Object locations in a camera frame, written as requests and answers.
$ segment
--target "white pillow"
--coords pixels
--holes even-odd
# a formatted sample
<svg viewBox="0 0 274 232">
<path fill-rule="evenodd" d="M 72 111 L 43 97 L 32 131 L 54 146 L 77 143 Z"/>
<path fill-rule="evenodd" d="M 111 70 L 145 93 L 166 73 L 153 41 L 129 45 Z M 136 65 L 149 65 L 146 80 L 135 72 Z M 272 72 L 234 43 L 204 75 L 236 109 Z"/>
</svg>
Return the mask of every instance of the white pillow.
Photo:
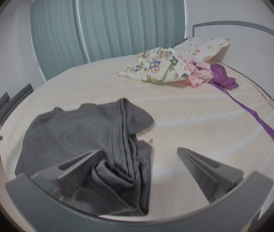
<svg viewBox="0 0 274 232">
<path fill-rule="evenodd" d="M 206 62 L 212 59 L 223 47 L 229 45 L 229 39 L 219 37 L 191 37 L 174 47 L 179 54 L 184 52 L 187 56 L 195 58 L 196 62 Z"/>
</svg>

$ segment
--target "curtain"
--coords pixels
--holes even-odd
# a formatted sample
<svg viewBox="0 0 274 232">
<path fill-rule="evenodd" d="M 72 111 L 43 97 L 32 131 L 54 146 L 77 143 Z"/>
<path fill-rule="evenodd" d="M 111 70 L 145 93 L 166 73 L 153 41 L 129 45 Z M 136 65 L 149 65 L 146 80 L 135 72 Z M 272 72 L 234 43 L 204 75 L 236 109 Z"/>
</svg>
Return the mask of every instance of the curtain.
<svg viewBox="0 0 274 232">
<path fill-rule="evenodd" d="M 78 0 L 89 60 L 174 47 L 185 33 L 184 0 Z"/>
<path fill-rule="evenodd" d="M 30 25 L 35 54 L 46 80 L 87 62 L 77 27 L 75 0 L 35 0 Z"/>
</svg>

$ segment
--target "white wall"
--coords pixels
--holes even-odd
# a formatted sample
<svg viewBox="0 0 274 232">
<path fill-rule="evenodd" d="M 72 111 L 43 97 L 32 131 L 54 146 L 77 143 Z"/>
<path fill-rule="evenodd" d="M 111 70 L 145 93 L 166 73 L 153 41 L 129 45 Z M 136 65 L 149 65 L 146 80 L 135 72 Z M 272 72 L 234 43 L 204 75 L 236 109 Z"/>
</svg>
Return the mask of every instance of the white wall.
<svg viewBox="0 0 274 232">
<path fill-rule="evenodd" d="M 263 0 L 185 0 L 186 37 L 194 24 L 236 20 L 257 23 L 274 30 L 274 14 Z"/>
<path fill-rule="evenodd" d="M 30 4 L 19 5 L 14 14 L 0 19 L 0 97 L 15 96 L 31 83 L 46 82 L 37 62 L 30 31 Z"/>
</svg>

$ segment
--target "pink cloth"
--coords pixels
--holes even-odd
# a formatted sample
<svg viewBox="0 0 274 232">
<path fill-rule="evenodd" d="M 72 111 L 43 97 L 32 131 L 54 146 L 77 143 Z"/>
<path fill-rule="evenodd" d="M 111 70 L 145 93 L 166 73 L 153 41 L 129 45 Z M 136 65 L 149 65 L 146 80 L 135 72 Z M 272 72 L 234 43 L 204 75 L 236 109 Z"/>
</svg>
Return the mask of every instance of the pink cloth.
<svg viewBox="0 0 274 232">
<path fill-rule="evenodd" d="M 195 59 L 186 56 L 185 53 L 180 53 L 179 57 L 185 62 L 187 68 L 191 72 L 191 75 L 187 77 L 182 83 L 191 83 L 192 87 L 197 88 L 201 83 L 208 83 L 213 78 L 213 73 L 210 69 L 210 64 L 205 62 L 195 63 Z"/>
</svg>

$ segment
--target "headboard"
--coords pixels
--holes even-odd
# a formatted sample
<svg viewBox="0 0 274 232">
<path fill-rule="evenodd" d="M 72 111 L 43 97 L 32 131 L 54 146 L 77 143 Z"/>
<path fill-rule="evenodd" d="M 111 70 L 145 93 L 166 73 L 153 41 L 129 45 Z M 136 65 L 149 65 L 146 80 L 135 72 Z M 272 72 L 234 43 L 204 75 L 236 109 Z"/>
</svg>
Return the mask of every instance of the headboard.
<svg viewBox="0 0 274 232">
<path fill-rule="evenodd" d="M 274 99 L 274 30 L 243 21 L 214 21 L 193 25 L 193 36 L 230 38 L 215 61 L 258 84 Z"/>
</svg>

